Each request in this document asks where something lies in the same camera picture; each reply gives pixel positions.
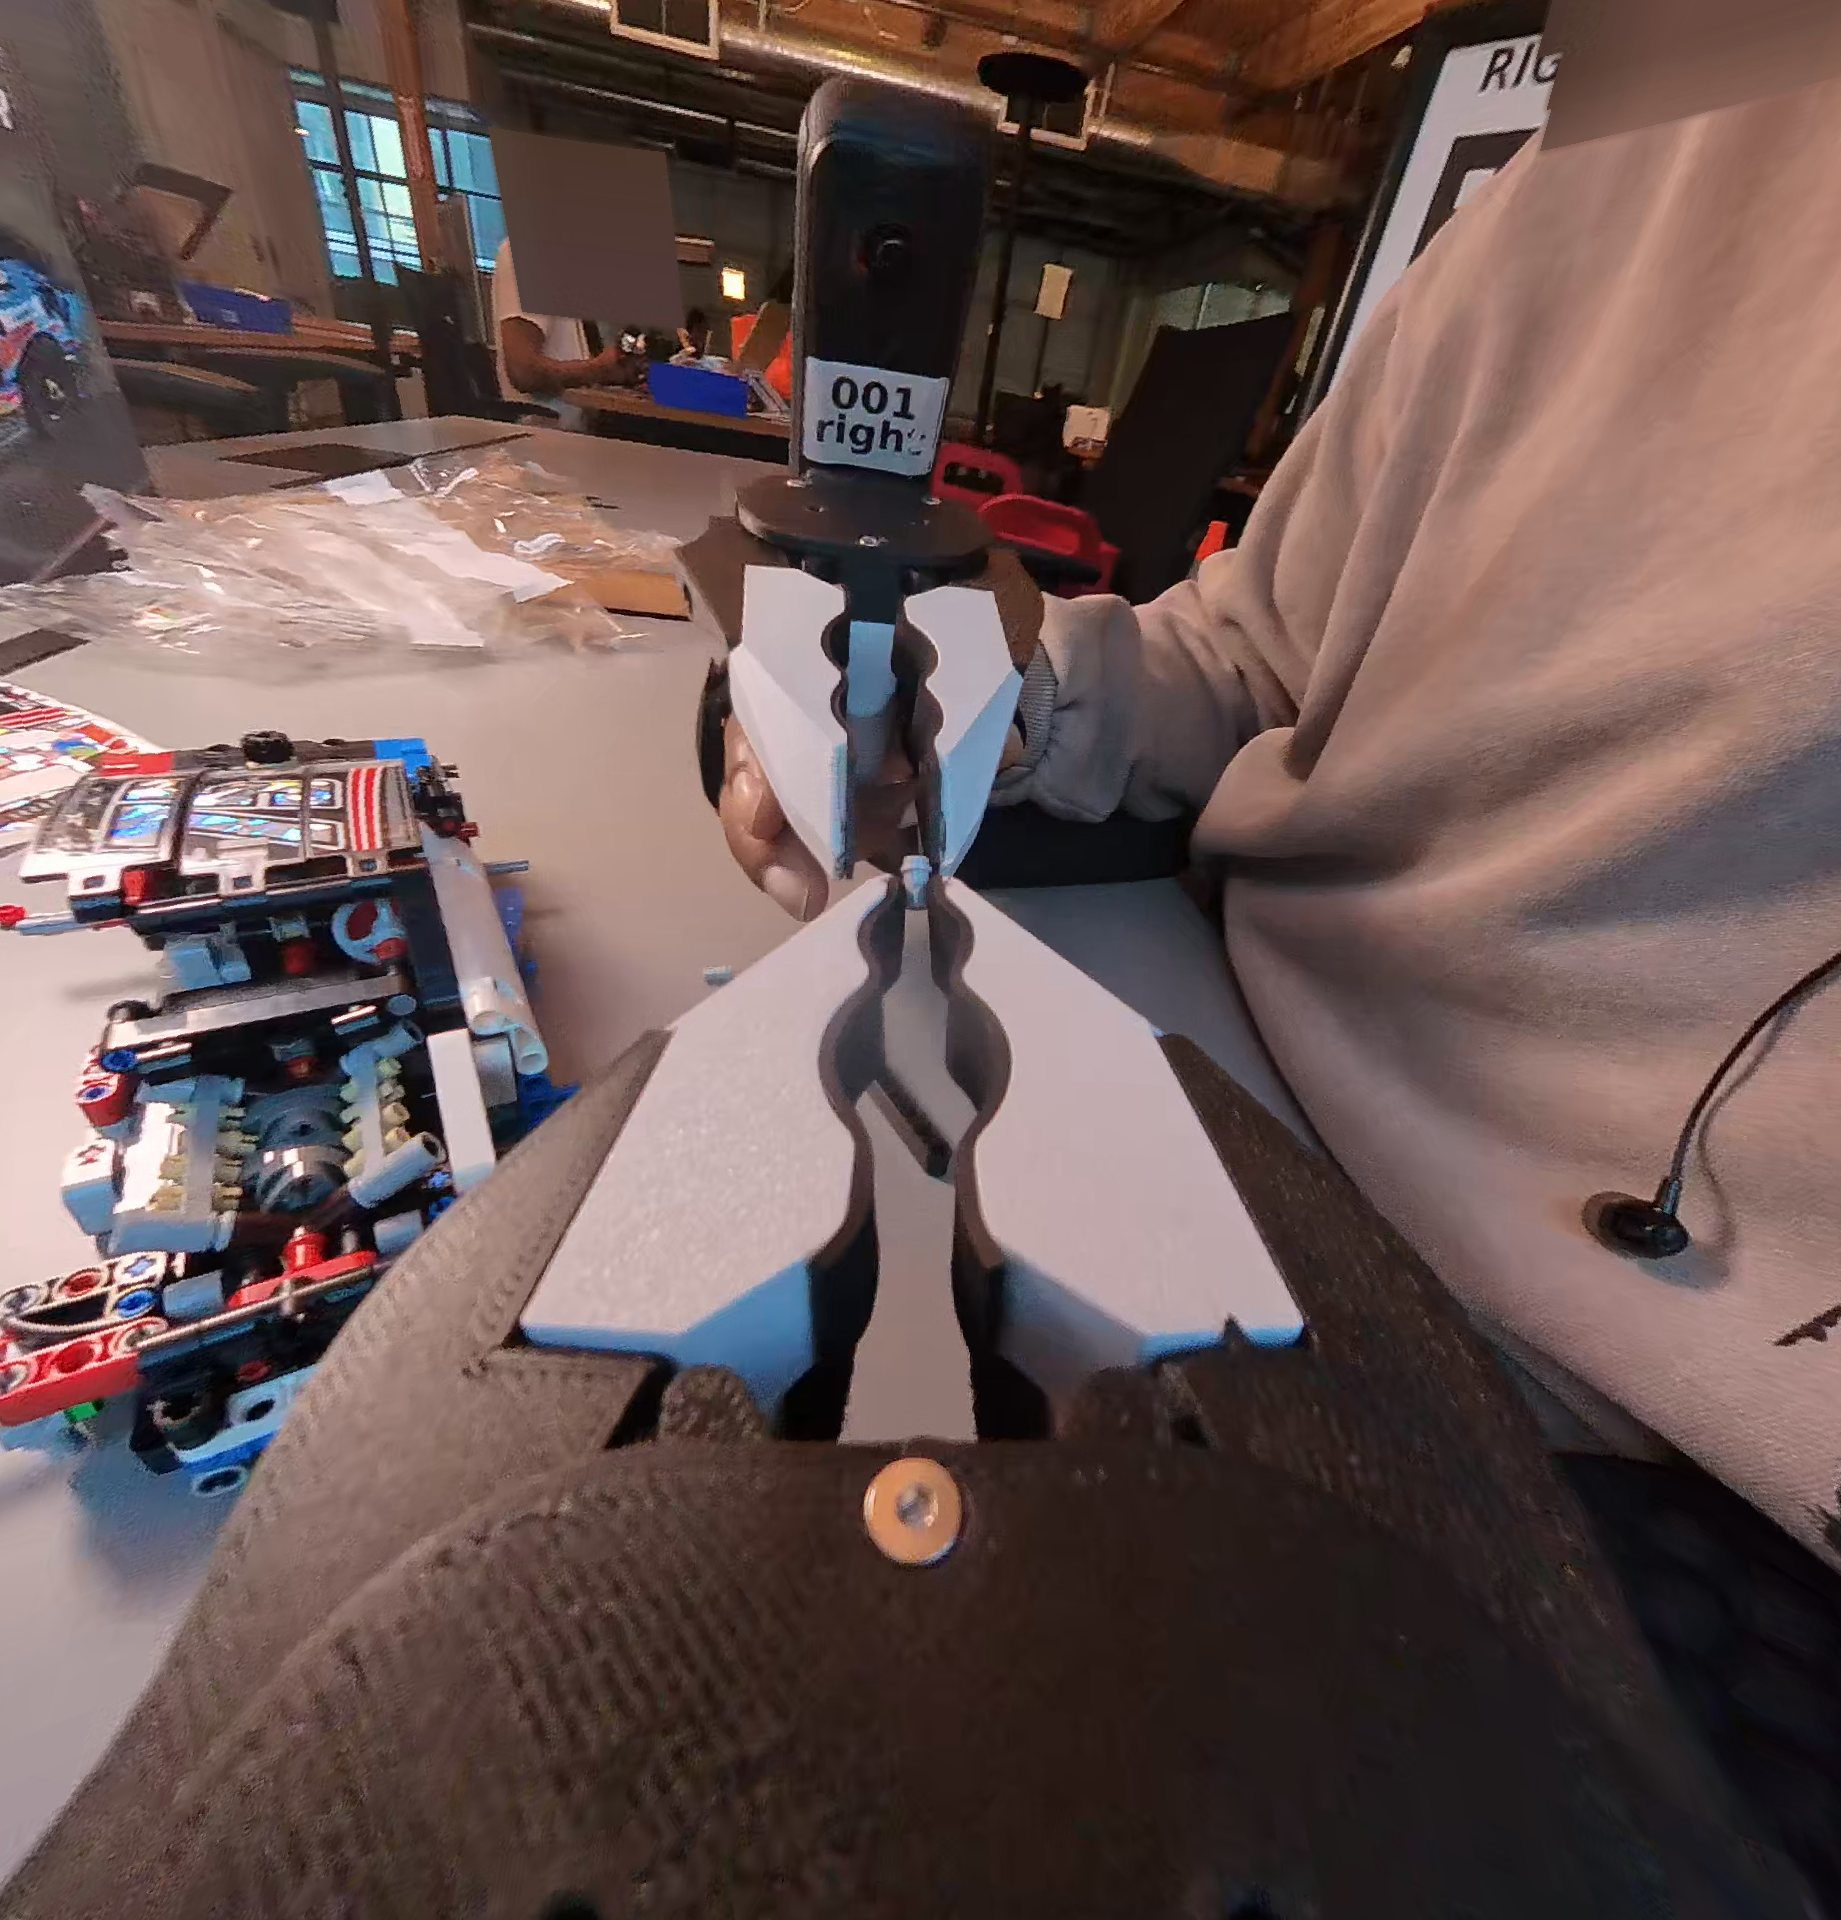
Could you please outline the lego set cardboard box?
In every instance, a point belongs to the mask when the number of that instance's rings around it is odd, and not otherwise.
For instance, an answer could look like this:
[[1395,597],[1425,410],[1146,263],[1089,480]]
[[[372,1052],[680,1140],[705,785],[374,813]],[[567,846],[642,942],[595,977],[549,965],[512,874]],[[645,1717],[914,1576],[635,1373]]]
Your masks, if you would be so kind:
[[0,588],[97,564],[86,489],[147,486],[69,194],[111,120],[79,64],[89,29],[73,5],[0,5]]

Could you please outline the person's right forearm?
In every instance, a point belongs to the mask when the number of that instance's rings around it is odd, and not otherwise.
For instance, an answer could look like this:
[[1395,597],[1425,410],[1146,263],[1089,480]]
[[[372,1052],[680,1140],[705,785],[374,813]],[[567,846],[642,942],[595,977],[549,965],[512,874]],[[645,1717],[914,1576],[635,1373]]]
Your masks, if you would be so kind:
[[1300,716],[1313,659],[1219,567],[1146,607],[1045,597],[990,805],[1078,826],[1196,814],[1245,743]]

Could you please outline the shiny sticker sheet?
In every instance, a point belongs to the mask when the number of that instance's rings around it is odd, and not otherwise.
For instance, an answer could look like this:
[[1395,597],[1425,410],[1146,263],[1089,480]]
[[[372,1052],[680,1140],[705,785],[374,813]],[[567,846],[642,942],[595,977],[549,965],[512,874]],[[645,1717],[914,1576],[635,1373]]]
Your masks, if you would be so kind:
[[21,853],[60,795],[108,752],[159,748],[104,716],[0,680],[0,857]]

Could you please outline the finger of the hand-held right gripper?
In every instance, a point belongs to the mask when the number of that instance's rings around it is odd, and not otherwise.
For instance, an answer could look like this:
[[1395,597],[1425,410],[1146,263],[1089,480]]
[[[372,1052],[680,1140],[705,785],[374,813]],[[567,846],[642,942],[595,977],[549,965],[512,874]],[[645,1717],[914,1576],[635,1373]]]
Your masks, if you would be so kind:
[[1024,694],[995,594],[910,596],[892,662],[892,745],[898,773],[911,776],[918,850],[933,874],[955,874],[981,829]]
[[750,564],[740,638],[726,659],[730,773],[763,776],[784,828],[829,880],[852,876],[861,761],[832,638],[846,628],[836,585]]

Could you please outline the person's right hand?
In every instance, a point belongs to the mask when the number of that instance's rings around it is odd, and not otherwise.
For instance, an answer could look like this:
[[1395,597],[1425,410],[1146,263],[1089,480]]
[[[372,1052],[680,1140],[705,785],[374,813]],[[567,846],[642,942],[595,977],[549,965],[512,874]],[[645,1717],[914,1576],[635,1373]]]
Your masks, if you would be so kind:
[[717,819],[734,863],[790,921],[808,925],[827,910],[834,879],[790,828],[734,716],[721,724]]

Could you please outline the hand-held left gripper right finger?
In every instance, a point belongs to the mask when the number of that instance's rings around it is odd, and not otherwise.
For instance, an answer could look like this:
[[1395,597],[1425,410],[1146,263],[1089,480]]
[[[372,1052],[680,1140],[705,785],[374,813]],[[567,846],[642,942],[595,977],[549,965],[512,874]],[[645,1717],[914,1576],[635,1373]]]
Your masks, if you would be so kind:
[[1306,1319],[1163,1036],[957,880],[928,886],[953,1153],[955,1322],[981,1440],[1036,1440],[1098,1373]]

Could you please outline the partly built lego car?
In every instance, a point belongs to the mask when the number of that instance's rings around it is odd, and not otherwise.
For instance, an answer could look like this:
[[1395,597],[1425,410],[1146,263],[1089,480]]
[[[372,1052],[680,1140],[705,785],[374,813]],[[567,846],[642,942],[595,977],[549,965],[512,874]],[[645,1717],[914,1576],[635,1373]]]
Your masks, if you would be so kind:
[[0,1291],[0,1441],[124,1436],[236,1494],[340,1331],[572,1092],[528,999],[523,863],[488,863],[417,737],[97,753],[0,908],[122,928],[159,965],[73,1089],[61,1172],[91,1256]]

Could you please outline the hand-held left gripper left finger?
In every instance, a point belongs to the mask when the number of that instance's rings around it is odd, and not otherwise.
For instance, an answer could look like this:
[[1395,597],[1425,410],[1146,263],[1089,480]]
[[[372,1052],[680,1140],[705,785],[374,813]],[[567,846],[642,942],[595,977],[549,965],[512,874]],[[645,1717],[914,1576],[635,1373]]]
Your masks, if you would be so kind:
[[904,928],[898,882],[862,884],[670,1026],[525,1346],[719,1367],[777,1436],[842,1436],[879,1274],[859,1101]]

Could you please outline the heap of clear plastic bags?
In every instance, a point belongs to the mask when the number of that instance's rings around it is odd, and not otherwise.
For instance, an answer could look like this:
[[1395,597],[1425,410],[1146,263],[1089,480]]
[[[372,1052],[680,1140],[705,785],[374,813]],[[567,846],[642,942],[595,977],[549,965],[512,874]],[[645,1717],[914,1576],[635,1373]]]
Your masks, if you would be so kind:
[[549,567],[670,564],[681,577],[670,537],[623,521],[519,443],[215,501],[89,496],[116,564],[0,588],[0,614],[138,652],[325,668],[607,652],[669,620],[544,607],[563,585]]

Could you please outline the black white marker sign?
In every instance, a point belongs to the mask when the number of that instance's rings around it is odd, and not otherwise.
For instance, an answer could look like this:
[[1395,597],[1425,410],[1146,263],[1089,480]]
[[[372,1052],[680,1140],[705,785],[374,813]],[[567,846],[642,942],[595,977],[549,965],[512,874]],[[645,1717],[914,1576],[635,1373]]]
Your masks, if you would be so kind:
[[1481,185],[1545,123],[1558,59],[1544,51],[1548,5],[1432,13],[1414,41],[1399,133],[1318,361],[1321,401],[1402,273]]

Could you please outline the red chair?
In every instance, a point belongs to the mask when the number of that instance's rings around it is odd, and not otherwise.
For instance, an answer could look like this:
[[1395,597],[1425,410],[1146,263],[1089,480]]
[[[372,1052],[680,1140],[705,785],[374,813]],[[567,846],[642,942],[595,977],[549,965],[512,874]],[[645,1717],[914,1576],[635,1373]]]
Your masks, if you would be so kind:
[[1119,550],[1103,539],[1092,515],[1028,489],[1012,458],[962,441],[938,448],[933,492],[968,507],[990,540],[1012,552],[1030,577],[1060,597],[1108,594]]

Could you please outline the brown cardboard piece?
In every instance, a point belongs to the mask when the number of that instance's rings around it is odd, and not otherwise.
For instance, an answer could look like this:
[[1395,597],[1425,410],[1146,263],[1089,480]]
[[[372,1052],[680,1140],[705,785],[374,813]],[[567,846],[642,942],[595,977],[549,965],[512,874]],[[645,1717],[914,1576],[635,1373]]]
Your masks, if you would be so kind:
[[542,597],[561,612],[609,612],[662,620],[692,617],[689,590],[670,564],[572,564],[549,567],[563,585]]

